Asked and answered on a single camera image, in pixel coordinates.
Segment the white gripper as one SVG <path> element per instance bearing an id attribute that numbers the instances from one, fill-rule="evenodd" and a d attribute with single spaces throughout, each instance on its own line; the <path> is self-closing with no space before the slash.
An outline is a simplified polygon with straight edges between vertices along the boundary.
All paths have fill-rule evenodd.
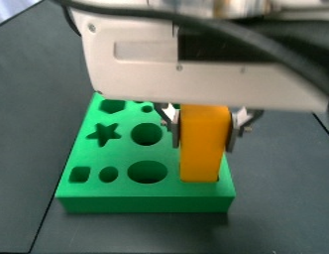
<path id="1" fill-rule="evenodd" d="M 106 98 L 241 107 L 233 151 L 261 109 L 329 104 L 329 4 L 280 0 L 68 0 L 93 90 Z M 180 110 L 153 103 L 179 147 Z"/>

